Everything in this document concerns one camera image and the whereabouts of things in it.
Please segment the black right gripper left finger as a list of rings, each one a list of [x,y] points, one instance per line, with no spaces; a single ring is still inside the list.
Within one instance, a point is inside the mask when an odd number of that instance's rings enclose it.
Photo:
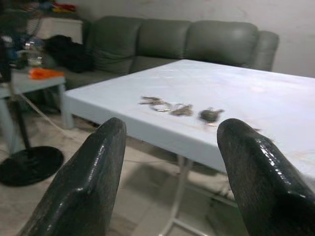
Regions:
[[[18,236],[106,236],[125,148],[126,124],[102,124],[58,171]]]

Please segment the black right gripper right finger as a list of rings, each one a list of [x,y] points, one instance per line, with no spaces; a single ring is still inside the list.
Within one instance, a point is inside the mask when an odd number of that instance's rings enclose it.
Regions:
[[[249,236],[315,236],[315,192],[270,139],[229,118],[217,143]]]

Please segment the black standing fan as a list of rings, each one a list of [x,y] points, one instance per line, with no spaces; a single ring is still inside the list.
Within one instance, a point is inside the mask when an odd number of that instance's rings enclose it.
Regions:
[[[18,127],[25,148],[0,163],[0,182],[6,186],[27,186],[47,179],[61,167],[62,152],[49,146],[32,147],[22,116],[18,94],[13,85],[11,62],[15,52],[15,42],[11,32],[15,31],[18,18],[14,13],[0,7],[0,83],[7,84]]]

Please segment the white folding table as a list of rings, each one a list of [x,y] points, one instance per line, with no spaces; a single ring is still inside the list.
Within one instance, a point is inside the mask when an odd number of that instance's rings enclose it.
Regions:
[[[191,104],[191,117],[177,117],[139,105],[142,96]],[[65,92],[67,110],[104,123],[116,117],[127,134],[180,157],[180,182],[171,215],[159,236],[175,225],[208,236],[180,221],[177,213],[194,162],[224,172],[217,146],[217,123],[199,113],[222,109],[218,121],[237,118],[270,138],[315,190],[315,78],[180,60]]]

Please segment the grey side table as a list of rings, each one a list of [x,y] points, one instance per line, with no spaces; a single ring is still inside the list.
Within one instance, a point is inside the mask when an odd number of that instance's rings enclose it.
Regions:
[[[63,123],[66,124],[69,118],[69,112],[64,108],[65,77],[57,76],[44,80],[33,80],[27,73],[13,72],[12,82],[14,91],[18,94],[33,92],[36,90],[47,89],[57,86],[59,89],[59,100]],[[17,127],[14,126],[7,103],[5,99],[10,97],[9,86],[0,86],[0,129],[4,141],[8,147],[8,152],[15,153],[22,150],[22,141],[18,135]]]

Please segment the silver key bunch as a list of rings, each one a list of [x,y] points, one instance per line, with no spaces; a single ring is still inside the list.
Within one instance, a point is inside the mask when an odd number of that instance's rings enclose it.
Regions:
[[[149,108],[159,113],[169,113],[177,117],[191,117],[193,115],[192,105],[183,103],[170,103],[158,97],[142,96],[139,105],[148,105]]]

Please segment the orange flat object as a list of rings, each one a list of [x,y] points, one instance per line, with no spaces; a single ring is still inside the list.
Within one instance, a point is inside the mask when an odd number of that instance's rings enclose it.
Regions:
[[[63,76],[64,76],[63,72],[51,69],[33,68],[29,71],[29,78],[33,80],[44,80]]]

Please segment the black bag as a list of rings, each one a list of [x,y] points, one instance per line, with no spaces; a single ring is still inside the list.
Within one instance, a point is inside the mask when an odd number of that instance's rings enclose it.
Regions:
[[[75,73],[92,71],[94,61],[82,44],[75,43],[71,37],[55,35],[44,40],[45,51],[62,67]]]

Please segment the white cabinet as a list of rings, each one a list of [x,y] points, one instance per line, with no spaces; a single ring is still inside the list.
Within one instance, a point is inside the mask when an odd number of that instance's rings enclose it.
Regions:
[[[83,44],[82,20],[45,17],[28,20],[27,33],[33,33],[40,39],[48,39],[55,35],[70,37],[73,42]]]

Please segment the green leather sofa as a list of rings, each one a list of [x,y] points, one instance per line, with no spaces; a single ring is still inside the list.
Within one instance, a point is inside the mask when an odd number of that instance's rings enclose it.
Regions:
[[[182,59],[271,71],[276,33],[251,23],[105,16],[88,27],[92,71],[65,71],[66,88],[117,78]]]

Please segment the red and yellow toys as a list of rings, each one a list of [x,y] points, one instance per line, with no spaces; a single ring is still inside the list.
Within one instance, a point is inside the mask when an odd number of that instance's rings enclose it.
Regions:
[[[77,8],[75,5],[67,3],[58,3],[57,0],[39,0],[40,7],[47,11],[55,13],[76,13]]]

